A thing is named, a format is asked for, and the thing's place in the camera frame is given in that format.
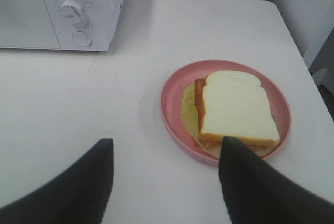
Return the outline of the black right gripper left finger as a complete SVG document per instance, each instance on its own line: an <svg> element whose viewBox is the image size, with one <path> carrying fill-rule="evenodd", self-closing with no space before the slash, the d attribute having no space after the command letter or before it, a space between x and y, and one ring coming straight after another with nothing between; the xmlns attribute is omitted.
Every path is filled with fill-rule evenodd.
<svg viewBox="0 0 334 224"><path fill-rule="evenodd" d="M57 177L2 207L1 223L101 223L113 179L113 139L104 138Z"/></svg>

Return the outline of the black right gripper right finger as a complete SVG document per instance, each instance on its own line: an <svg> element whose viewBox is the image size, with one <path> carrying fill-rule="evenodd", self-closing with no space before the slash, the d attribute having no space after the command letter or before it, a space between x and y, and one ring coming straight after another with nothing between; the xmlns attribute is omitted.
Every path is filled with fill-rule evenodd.
<svg viewBox="0 0 334 224"><path fill-rule="evenodd" d="M236 137L222 140L219 180L232 223L333 223L333 204L279 173Z"/></svg>

